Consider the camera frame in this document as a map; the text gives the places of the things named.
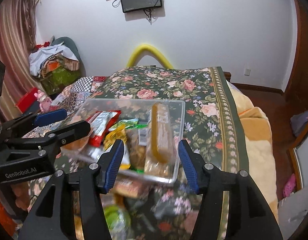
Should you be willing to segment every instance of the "barcode label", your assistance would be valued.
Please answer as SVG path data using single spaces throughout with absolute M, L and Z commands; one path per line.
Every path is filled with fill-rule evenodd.
M 147 145 L 147 128 L 138 129 L 138 145 L 146 146 Z

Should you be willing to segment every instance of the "packaged bread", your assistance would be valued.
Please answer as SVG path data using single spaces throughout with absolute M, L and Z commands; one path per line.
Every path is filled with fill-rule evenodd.
M 171 177 L 170 166 L 175 163 L 173 142 L 168 106 L 156 103 L 149 113 L 145 173 Z

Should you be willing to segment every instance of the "pink stuffed toy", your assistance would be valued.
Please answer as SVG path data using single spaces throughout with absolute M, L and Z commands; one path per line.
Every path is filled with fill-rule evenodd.
M 37 101 L 40 103 L 39 108 L 42 113 L 47 113 L 49 111 L 52 100 L 48 97 L 45 92 L 38 90 L 38 93 L 35 93 L 34 96 L 37 98 Z
M 296 186 L 296 178 L 295 178 L 295 174 L 293 173 L 291 177 L 289 178 L 288 182 L 284 186 L 283 197 L 290 196 L 295 186 Z

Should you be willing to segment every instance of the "wooden floor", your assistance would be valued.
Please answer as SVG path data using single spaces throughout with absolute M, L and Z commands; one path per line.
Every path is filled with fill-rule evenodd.
M 298 110 L 292 104 L 286 103 L 283 96 L 277 93 L 243 90 L 254 106 L 260 107 L 267 115 L 273 135 L 273 156 L 276 164 L 277 197 L 281 200 L 282 190 L 287 180 L 293 173 L 293 166 L 287 149 L 294 142 L 290 118 L 298 114 Z

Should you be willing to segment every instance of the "white wall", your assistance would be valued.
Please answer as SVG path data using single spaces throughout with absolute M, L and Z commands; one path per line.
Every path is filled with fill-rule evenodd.
M 292 42 L 291 42 L 291 52 L 290 52 L 290 58 L 289 63 L 286 68 L 285 75 L 282 80 L 282 90 L 285 91 L 286 86 L 288 85 L 288 81 L 290 79 L 294 58 L 295 58 L 295 52 L 296 52 L 296 44 L 298 39 L 298 19 L 296 14 L 296 7 L 295 7 L 295 1 L 290 0 L 291 2 L 291 10 L 292 10 Z
M 152 25 L 142 11 L 124 14 L 112 2 L 42 0 L 37 42 L 52 35 L 72 38 L 87 75 L 122 69 L 134 48 L 148 43 L 176 69 L 222 66 L 232 82 L 282 88 L 294 54 L 290 0 L 165 0 Z M 158 63 L 145 56 L 138 65 Z

